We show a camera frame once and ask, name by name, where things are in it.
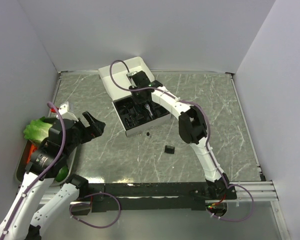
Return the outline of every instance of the marble table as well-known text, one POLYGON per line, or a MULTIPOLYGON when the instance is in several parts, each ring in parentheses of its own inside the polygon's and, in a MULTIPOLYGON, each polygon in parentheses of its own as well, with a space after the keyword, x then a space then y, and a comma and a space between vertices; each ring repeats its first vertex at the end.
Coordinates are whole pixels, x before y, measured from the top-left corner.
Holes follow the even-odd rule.
MULTIPOLYGON (((211 124, 210 145, 230 181, 260 181, 256 158, 231 76, 218 73, 154 72, 181 99, 197 102, 211 124)), ((89 111, 106 123, 104 134, 77 149, 72 172, 90 183, 202 182, 204 171, 178 133, 178 121, 126 137, 98 74, 63 74, 57 105, 69 101, 82 118, 89 111), (164 153, 175 146, 174 154, 164 153)))

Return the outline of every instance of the purple cable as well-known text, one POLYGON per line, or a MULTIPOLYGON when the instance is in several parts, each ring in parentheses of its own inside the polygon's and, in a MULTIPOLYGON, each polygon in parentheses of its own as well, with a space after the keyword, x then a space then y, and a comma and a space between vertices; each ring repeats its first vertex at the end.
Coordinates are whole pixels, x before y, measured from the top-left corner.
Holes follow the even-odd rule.
MULTIPOLYGON (((47 105, 50 109, 54 109, 56 114, 58 115, 59 119, 60 119, 60 123, 61 123, 61 127, 62 127, 62 142, 61 142, 61 146, 60 146, 60 149, 59 149, 59 152, 57 153, 57 155, 55 156, 54 160, 50 163, 50 165, 42 172, 39 174, 39 176, 36 177, 36 179, 33 180, 32 183, 29 184, 29 186, 24 190, 24 194, 27 195, 27 193, 31 190, 31 188, 39 181, 39 179, 41 179, 52 167, 53 165, 58 161, 58 159, 60 158, 63 150, 64 150, 64 147, 65 147, 65 143, 66 143, 66 127, 65 127, 65 123, 64 123, 64 120, 61 116, 61 114, 59 113, 58 109, 56 108, 56 106, 48 101, 47 102, 47 105)), ((6 222, 6 225, 3 229, 3 231, 8 231, 14 217, 16 216, 17 214, 17 211, 19 209, 19 207, 21 206, 21 203, 22 201, 24 200, 24 197, 21 196, 18 200, 18 202, 15 204, 14 206, 14 209, 8 219, 8 221, 6 222)), ((0 237, 0 240, 4 240, 6 237, 5 234, 1 234, 1 237, 0 237)))
MULTIPOLYGON (((169 97, 171 97, 171 98, 173 98, 173 99, 176 99, 173 95, 169 94, 168 92, 163 91, 163 90, 161 90, 161 89, 159 89, 159 88, 151 87, 151 86, 143 87, 143 88, 140 88, 140 89, 126 89, 126 88, 121 87, 120 85, 118 85, 118 84, 116 83, 116 81, 114 80, 113 74, 112 74, 112 67, 113 67, 113 65, 114 65, 115 63, 123 63, 124 66, 126 67, 128 73, 129 73, 130 71, 129 71, 129 68, 128 68, 127 64, 126 64, 124 61, 122 61, 122 60, 115 60, 113 63, 111 63, 111 65, 110 65, 110 78, 111 78, 113 84, 116 85, 119 89, 124 90, 124 91, 129 91, 129 92, 138 92, 138 91, 142 91, 142 90, 152 89, 152 90, 156 90, 156 91, 159 91, 159 92, 161 92, 161 93, 164 93, 164 94, 168 95, 169 97)), ((216 163, 216 160, 215 160, 215 158, 213 157, 213 155, 211 154, 210 149, 209 149, 209 147, 208 147, 208 143, 209 143, 209 140, 210 140, 210 137, 211 137, 211 127, 210 127, 210 123, 209 123, 208 116, 206 115, 206 113, 204 112, 204 110, 203 110, 197 103, 195 103, 195 102, 193 102, 193 101, 180 100, 180 102, 181 102, 181 103, 184 103, 184 104, 190 104, 190 105, 196 106, 196 107, 200 110, 200 112, 202 113, 202 115, 203 115, 203 117, 204 117, 204 119, 205 119, 205 122, 206 122, 207 132, 208 132, 208 133, 207 133, 207 138, 206 138, 206 141, 205 141, 205 148, 206 148, 206 150, 208 151, 209 156, 211 157, 214 166, 216 167, 217 171, 218 171, 219 174, 221 175, 221 178, 222 178, 222 180, 224 181, 224 184, 225 184, 226 189, 229 189, 229 188, 232 188, 232 187, 239 187, 239 188, 242 188, 243 190, 245 190, 245 191, 249 194, 249 196, 250 196, 250 198, 251 198, 251 202, 252 202, 251 211, 250 211, 250 213, 249 213, 247 216, 245 216, 245 217, 243 217, 243 218, 241 218, 241 219, 227 219, 227 218, 217 217, 217 216, 215 216, 215 215, 212 215, 212 216, 215 217, 215 218, 217 218, 217 219, 220 219, 220 220, 223 220, 223 221, 227 221, 227 222, 236 222, 236 223, 238 223, 238 222, 242 222, 242 221, 244 221, 244 220, 247 220, 248 218, 251 217, 251 215, 253 214, 254 209, 255 209, 255 200, 254 200, 254 197, 252 196, 252 194, 251 194, 245 187, 243 187, 243 186, 241 186, 241 185, 238 185, 238 184, 231 184, 231 185, 228 185, 227 180, 225 179, 224 175, 223 175, 222 172, 220 171, 220 169, 219 169, 219 167, 218 167, 218 165, 217 165, 217 163, 216 163)))
POLYGON ((119 219, 119 217, 120 217, 120 214, 121 214, 121 206, 120 206, 120 202, 118 201, 118 199, 117 199, 115 196, 113 196, 113 195, 111 195, 111 194, 109 194, 109 193, 106 193, 106 192, 97 192, 97 193, 93 193, 93 194, 90 194, 90 195, 85 196, 84 198, 89 198, 89 197, 92 197, 92 196, 95 196, 95 195, 107 195, 107 196, 109 196, 109 197, 112 197, 112 198, 116 201, 116 203, 118 204, 118 207, 119 207, 119 212, 118 212, 118 215, 116 216, 116 218, 115 218, 115 220, 114 220, 113 222, 111 222, 110 224, 108 224, 108 225, 106 225, 106 226, 96 226, 96 225, 90 224, 90 223, 88 223, 88 222, 86 222, 86 221, 83 221, 82 219, 80 219, 80 218, 78 218, 78 217, 76 217, 76 216, 74 216, 74 215, 72 214, 71 210, 72 210, 72 208, 73 208, 74 206, 91 206, 91 205, 88 204, 88 203, 77 203, 77 204, 72 205, 72 206, 69 208, 70 215, 71 215, 71 217, 72 217, 73 219, 79 221, 80 223, 83 223, 83 224, 88 225, 89 227, 92 227, 92 228, 95 228, 95 229, 106 229, 106 228, 108 228, 108 227, 111 227, 113 224, 115 224, 115 223, 118 221, 118 219, 119 219))

